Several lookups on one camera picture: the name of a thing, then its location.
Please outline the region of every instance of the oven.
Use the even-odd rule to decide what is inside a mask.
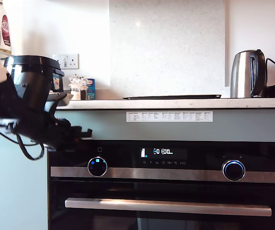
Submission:
[[[84,140],[48,166],[50,230],[275,229],[275,142]]]

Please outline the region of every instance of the oven display panel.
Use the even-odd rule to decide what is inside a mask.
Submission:
[[[144,159],[187,159],[187,149],[170,149],[170,148],[141,148],[139,151],[140,158]]]

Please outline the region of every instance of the kettle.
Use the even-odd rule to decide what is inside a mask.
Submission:
[[[232,65],[230,97],[263,97],[266,84],[266,63],[263,52],[257,49],[236,54]]]

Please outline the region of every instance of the black cable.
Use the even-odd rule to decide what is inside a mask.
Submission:
[[[41,159],[44,156],[45,149],[44,149],[44,145],[42,143],[39,144],[41,146],[41,148],[42,148],[40,155],[38,157],[36,157],[36,158],[33,158],[28,153],[25,145],[23,144],[21,136],[19,134],[16,134],[16,137],[17,137],[17,141],[18,141],[19,147],[21,148],[21,150],[22,150],[22,152],[23,152],[23,154],[25,155],[26,158],[28,158],[29,160],[32,160],[32,161],[36,161],[36,160]]]
[[[271,61],[275,64],[275,62],[273,60],[271,60],[270,58],[267,58],[266,61],[265,61],[265,72],[266,72],[266,76],[267,76],[267,61]]]
[[[4,135],[3,133],[0,132],[0,135],[2,135],[4,138],[6,138],[7,140],[9,140],[10,142],[19,145],[19,142],[12,140],[11,138],[7,137],[6,135]],[[38,145],[38,143],[35,144],[23,144],[24,146],[35,146]]]

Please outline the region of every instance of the sauce bottle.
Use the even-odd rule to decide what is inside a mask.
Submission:
[[[4,10],[2,0],[0,0],[0,50],[9,54],[12,53],[8,17]]]

